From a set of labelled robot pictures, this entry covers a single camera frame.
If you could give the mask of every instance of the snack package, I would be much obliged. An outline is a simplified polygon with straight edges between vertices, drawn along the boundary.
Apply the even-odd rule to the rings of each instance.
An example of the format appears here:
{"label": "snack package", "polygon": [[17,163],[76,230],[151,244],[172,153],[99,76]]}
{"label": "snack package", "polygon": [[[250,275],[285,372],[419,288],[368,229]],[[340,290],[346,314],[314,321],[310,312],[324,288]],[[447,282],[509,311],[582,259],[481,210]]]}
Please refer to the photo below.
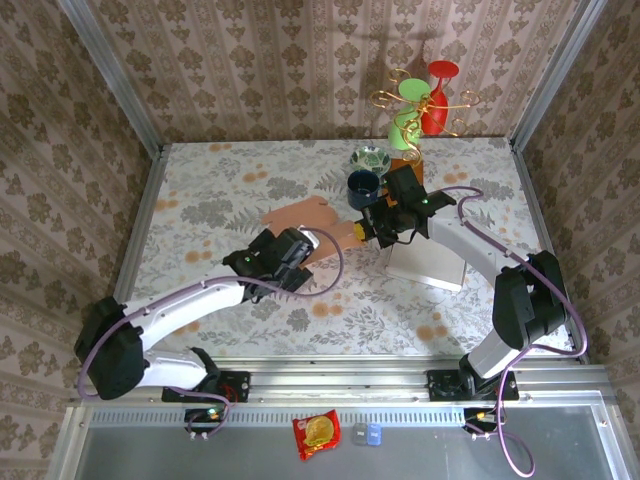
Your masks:
{"label": "snack package", "polygon": [[335,410],[293,421],[300,459],[305,461],[320,450],[335,448],[340,443],[340,422]]}

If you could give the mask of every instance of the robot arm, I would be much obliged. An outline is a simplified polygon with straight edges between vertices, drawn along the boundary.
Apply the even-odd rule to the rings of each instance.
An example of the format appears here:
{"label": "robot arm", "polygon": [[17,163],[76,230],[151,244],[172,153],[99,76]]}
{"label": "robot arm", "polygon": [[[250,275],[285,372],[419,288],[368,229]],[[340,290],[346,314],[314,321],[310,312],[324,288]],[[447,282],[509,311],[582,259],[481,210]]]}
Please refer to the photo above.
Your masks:
{"label": "robot arm", "polygon": [[[88,375],[100,398],[110,400],[142,386],[215,393],[222,372],[206,352],[197,348],[185,353],[164,352],[154,345],[208,313],[246,301],[257,303],[272,293],[272,289],[243,282],[242,278],[296,291],[312,275],[299,265],[319,243],[304,227],[289,228],[277,238],[264,230],[247,249],[225,257],[221,265],[195,283],[126,305],[119,305],[113,297],[94,304],[74,347],[81,362],[87,360],[107,330],[122,323],[89,365]],[[211,284],[218,278],[223,280]]]}
{"label": "robot arm", "polygon": [[[356,232],[362,240],[376,238],[380,247],[385,248],[398,240],[399,233],[413,230],[414,234],[451,249],[494,287],[493,330],[461,359],[459,371],[453,375],[456,378],[449,381],[456,395],[462,387],[460,399],[477,398],[491,390],[497,377],[521,351],[567,320],[560,300],[504,251],[528,258],[564,295],[558,261],[547,251],[528,255],[520,248],[506,246],[482,225],[465,218],[493,244],[481,239],[463,224],[455,200],[442,191],[427,194],[409,166],[388,173],[385,183],[390,199],[396,204],[390,206],[383,198],[362,210],[363,219],[356,223]],[[430,391],[432,400],[438,399],[435,393]],[[451,399],[446,392],[443,397]]]}

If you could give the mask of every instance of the dark blue mug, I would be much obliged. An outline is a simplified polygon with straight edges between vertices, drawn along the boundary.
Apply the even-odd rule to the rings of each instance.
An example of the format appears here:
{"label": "dark blue mug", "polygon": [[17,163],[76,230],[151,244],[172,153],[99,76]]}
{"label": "dark blue mug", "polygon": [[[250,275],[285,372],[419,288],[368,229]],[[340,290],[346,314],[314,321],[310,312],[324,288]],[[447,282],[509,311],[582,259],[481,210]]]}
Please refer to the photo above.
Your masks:
{"label": "dark blue mug", "polygon": [[347,198],[351,208],[362,210],[378,200],[380,179],[369,170],[358,170],[347,180]]}

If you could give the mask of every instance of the patterned wallpaper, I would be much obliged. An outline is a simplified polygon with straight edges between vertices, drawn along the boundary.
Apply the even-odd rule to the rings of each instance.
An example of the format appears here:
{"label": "patterned wallpaper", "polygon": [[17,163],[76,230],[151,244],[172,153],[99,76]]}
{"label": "patterned wallpaper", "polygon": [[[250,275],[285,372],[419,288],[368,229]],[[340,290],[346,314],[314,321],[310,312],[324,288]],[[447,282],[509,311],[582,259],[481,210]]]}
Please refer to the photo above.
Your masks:
{"label": "patterned wallpaper", "polygon": [[575,0],[91,0],[165,143],[363,138],[391,68],[445,58],[471,135],[513,130]]}
{"label": "patterned wallpaper", "polygon": [[640,452],[640,2],[608,2],[525,160]]}
{"label": "patterned wallpaper", "polygon": [[0,2],[0,478],[44,478],[149,161],[55,2]]}

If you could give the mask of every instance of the metal grate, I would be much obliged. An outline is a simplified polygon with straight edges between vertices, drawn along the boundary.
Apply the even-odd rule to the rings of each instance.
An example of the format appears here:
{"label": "metal grate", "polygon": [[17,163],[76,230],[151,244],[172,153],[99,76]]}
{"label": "metal grate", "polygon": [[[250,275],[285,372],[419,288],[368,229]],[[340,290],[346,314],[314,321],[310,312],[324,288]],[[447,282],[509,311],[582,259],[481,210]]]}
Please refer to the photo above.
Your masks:
{"label": "metal grate", "polygon": [[[236,407],[229,427],[288,427],[295,418],[326,413],[318,408]],[[339,408],[340,425],[379,423],[383,427],[460,427],[464,425],[461,407],[440,408]],[[182,408],[101,408],[94,412],[91,427],[167,427],[184,425]]]}

